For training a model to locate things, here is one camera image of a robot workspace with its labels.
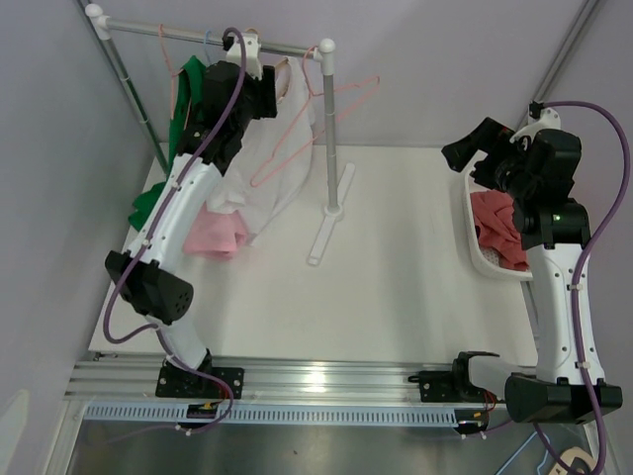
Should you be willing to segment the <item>white t shirt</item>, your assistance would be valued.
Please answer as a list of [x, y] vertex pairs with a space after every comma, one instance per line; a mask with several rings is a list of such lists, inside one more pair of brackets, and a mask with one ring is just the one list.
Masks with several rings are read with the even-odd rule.
[[206, 202], [210, 212], [238, 212], [246, 243], [255, 239], [297, 197], [311, 170], [314, 109], [300, 62], [277, 117], [251, 122], [242, 149]]

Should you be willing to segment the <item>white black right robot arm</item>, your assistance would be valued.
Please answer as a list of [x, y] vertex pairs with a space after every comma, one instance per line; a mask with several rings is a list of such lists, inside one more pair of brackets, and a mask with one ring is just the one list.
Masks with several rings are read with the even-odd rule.
[[513, 222], [532, 274], [539, 343], [535, 369], [481, 351], [460, 353], [450, 388], [461, 400], [484, 390], [498, 396], [516, 423], [584, 424], [623, 403], [606, 382], [593, 343], [588, 304], [588, 212], [571, 197], [581, 140], [559, 122], [540, 119], [517, 133], [485, 118], [441, 150], [449, 167], [471, 172], [476, 184], [508, 195]]

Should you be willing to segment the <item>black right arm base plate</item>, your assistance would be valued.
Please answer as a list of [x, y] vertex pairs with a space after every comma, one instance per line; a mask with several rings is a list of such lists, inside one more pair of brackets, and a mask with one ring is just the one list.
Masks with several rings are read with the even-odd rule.
[[489, 403], [482, 388], [474, 386], [457, 370], [419, 371], [407, 378], [418, 388], [422, 403]]

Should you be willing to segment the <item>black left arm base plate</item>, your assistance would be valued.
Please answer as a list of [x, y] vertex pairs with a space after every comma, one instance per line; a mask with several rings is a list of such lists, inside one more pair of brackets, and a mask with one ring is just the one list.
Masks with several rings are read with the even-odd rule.
[[[244, 370], [239, 367], [213, 367], [210, 374], [224, 382], [237, 400], [241, 398]], [[219, 383], [171, 365], [158, 374], [155, 396], [170, 399], [227, 399], [228, 392]]]

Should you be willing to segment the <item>beige wooden hanger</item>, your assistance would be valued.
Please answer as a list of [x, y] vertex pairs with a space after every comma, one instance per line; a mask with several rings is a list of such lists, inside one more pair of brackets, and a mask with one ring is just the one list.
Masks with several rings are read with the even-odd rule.
[[[249, 28], [248, 30], [255, 30], [258, 35], [259, 32], [256, 29]], [[281, 104], [289, 93], [289, 89], [292, 82], [293, 70], [290, 64], [290, 60], [287, 57], [283, 57], [275, 66], [275, 93], [277, 104]]]

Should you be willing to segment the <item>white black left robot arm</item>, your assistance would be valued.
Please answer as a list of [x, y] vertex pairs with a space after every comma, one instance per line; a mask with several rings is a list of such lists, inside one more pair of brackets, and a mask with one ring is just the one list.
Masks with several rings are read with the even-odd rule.
[[251, 75], [219, 61], [190, 87], [180, 118], [171, 171], [136, 238], [123, 251], [110, 251], [105, 267], [122, 299], [157, 332], [168, 362], [181, 370], [178, 385], [192, 397], [213, 385], [210, 351], [189, 315], [193, 286], [176, 271], [182, 248], [204, 201], [222, 183], [242, 148], [249, 124], [277, 114], [275, 69]]

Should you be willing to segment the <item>coral red t shirt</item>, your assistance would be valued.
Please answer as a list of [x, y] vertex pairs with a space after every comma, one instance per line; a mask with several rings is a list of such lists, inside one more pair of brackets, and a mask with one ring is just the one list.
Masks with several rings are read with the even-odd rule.
[[478, 244], [494, 250], [502, 268], [527, 271], [527, 255], [513, 223], [511, 197], [492, 190], [471, 193], [470, 199]]

